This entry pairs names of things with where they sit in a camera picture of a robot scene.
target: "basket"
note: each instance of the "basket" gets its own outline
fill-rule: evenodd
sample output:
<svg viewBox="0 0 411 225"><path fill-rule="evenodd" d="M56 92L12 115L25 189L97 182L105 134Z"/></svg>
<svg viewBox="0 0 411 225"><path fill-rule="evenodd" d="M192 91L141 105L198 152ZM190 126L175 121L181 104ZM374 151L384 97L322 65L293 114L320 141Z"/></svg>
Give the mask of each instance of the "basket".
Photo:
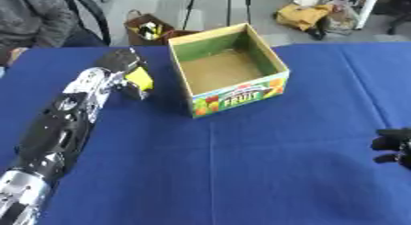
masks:
<svg viewBox="0 0 411 225"><path fill-rule="evenodd" d="M154 40L149 40L143 38L139 33L139 27L143 24L153 22L156 25L162 25L162 34ZM156 18L152 14L141 14L138 10L131 10L128 12L128 19L124 23L128 34L129 45L165 45L166 39L163 37L174 28L163 22L162 20Z"/></svg>

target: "cardboard box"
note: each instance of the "cardboard box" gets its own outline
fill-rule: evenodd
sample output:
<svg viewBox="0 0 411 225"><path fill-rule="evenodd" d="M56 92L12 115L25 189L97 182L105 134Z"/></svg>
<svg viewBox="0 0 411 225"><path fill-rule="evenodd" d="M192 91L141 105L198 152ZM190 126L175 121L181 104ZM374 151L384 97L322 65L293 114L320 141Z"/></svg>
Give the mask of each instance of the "cardboard box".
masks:
<svg viewBox="0 0 411 225"><path fill-rule="evenodd" d="M169 40L194 118L283 93L290 71L248 24Z"/></svg>

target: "metal robotic arm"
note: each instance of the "metal robotic arm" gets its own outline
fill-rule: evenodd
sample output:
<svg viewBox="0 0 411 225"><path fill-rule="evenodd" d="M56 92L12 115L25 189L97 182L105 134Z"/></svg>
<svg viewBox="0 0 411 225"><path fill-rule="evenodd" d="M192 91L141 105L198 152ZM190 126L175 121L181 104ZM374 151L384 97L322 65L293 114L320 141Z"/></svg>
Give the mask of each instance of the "metal robotic arm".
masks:
<svg viewBox="0 0 411 225"><path fill-rule="evenodd" d="M128 79L145 66L133 49L111 51L80 73L39 114L16 146L16 160L0 178L0 225L37 222L52 192L82 153L112 90L123 89L141 99L147 96L147 82L141 88L139 81Z"/></svg>

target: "blue fabric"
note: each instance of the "blue fabric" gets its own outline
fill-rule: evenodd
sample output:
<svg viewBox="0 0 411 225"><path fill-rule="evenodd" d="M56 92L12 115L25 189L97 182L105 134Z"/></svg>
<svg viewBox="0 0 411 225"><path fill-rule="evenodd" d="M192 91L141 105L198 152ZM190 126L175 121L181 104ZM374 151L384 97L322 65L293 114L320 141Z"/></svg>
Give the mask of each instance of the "blue fabric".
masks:
<svg viewBox="0 0 411 225"><path fill-rule="evenodd" d="M137 48L152 99L110 97L40 224L408 224L411 173L373 163L370 142L409 123L408 96L389 96L406 89L394 78L409 77L409 46L277 48L292 70L284 95L200 119L187 114L168 49ZM32 50L0 80L2 169L31 120L107 50Z"/></svg>

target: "yellow object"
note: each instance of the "yellow object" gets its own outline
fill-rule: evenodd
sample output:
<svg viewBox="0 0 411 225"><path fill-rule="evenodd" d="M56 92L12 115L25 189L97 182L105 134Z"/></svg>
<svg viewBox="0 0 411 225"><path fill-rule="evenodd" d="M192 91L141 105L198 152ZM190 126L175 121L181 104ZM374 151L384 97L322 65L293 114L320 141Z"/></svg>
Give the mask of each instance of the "yellow object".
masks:
<svg viewBox="0 0 411 225"><path fill-rule="evenodd" d="M153 87L153 81L150 75L142 67L139 67L136 71L127 74L126 79L137 85L141 91L152 89Z"/></svg>
<svg viewBox="0 0 411 225"><path fill-rule="evenodd" d="M162 33L162 24L160 24L159 27L157 28L157 34L161 36L161 33Z"/></svg>
<svg viewBox="0 0 411 225"><path fill-rule="evenodd" d="M133 31L134 33L139 33L139 27L135 27L135 28L128 27L128 29L130 29L130 30Z"/></svg>
<svg viewBox="0 0 411 225"><path fill-rule="evenodd" d="M300 30L312 28L319 19L332 12L333 5L301 7L290 4L277 12L277 22Z"/></svg>

